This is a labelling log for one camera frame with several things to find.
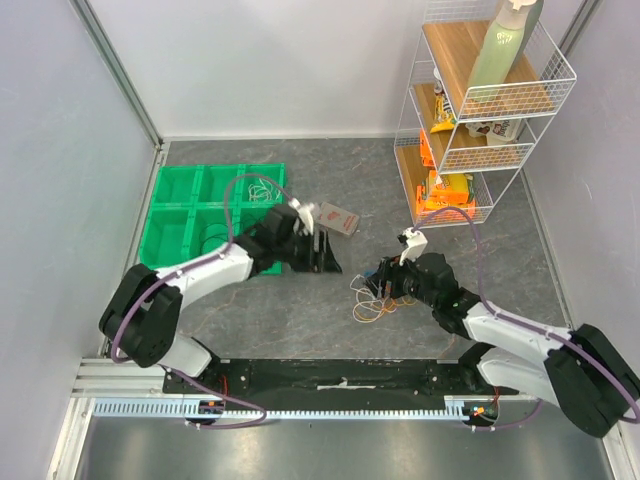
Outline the green spray bottle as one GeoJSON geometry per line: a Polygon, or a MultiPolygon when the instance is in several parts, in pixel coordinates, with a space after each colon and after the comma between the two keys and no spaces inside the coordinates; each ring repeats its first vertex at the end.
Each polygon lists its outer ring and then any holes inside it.
{"type": "Polygon", "coordinates": [[[534,0],[498,2],[468,80],[472,101],[484,103],[497,96],[498,86],[522,57],[543,6],[534,0]]]}

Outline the small grey red box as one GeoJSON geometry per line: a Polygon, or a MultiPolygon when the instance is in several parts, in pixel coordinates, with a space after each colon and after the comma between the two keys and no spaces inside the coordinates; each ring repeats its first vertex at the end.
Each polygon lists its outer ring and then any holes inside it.
{"type": "Polygon", "coordinates": [[[320,204],[318,223],[346,237],[352,237],[357,230],[360,216],[323,202],[320,204]]]}

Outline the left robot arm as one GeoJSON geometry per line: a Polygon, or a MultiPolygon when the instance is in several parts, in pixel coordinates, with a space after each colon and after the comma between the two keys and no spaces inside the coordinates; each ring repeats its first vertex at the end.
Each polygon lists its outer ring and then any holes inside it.
{"type": "Polygon", "coordinates": [[[220,378],[217,358],[195,339],[179,334],[182,310],[277,262],[297,273],[340,272],[326,229],[314,221],[313,205],[298,200],[277,204],[221,247],[173,267],[132,266],[99,320],[101,333],[111,343],[112,360],[132,361],[141,368],[167,367],[185,374],[196,392],[211,392],[220,378]]]}

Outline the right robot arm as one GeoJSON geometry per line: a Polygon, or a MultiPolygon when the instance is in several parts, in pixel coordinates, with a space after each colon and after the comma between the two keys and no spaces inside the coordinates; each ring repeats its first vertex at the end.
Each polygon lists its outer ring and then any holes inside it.
{"type": "Polygon", "coordinates": [[[478,358],[457,371],[465,391],[491,385],[531,395],[595,438],[619,422],[638,423],[639,377],[599,328],[552,327],[501,310],[460,286],[436,253],[386,257],[365,285],[376,297],[427,305],[441,328],[479,344],[478,358]]]}

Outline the orange snack box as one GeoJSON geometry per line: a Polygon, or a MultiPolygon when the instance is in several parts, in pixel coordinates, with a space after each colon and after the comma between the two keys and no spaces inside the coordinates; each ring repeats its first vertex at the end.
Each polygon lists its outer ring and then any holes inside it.
{"type": "Polygon", "coordinates": [[[424,216],[445,207],[457,207],[470,218],[476,213],[474,176],[469,173],[440,175],[430,169],[416,187],[416,214],[424,216]]]}

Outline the yellow snack pack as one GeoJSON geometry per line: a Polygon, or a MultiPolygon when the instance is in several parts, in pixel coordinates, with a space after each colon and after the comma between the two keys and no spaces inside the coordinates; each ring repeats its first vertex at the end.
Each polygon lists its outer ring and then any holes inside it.
{"type": "Polygon", "coordinates": [[[474,200],[473,176],[464,173],[439,175],[433,194],[438,201],[469,204],[474,200]]]}

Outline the yellow snack bag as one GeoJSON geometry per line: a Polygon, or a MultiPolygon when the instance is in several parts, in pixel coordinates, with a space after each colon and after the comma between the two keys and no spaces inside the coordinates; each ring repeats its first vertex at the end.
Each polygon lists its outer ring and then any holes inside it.
{"type": "Polygon", "coordinates": [[[443,94],[435,95],[435,110],[433,125],[430,128],[431,133],[439,133],[445,131],[452,131],[455,128],[456,119],[453,109],[443,94]]]}

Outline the white snack package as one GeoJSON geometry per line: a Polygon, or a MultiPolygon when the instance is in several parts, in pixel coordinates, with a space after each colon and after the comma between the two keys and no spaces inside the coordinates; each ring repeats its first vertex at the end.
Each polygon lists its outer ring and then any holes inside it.
{"type": "Polygon", "coordinates": [[[465,126],[473,138],[484,137],[488,146],[502,146],[516,141],[521,119],[503,119],[488,122],[470,122],[465,126]]]}

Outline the green compartment tray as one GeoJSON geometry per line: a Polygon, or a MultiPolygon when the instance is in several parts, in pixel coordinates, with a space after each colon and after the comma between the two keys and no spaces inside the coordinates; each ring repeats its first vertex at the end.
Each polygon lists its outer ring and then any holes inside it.
{"type": "Polygon", "coordinates": [[[262,220],[286,201],[287,168],[276,164],[165,166],[160,169],[138,250],[151,269],[193,260],[262,220]]]}

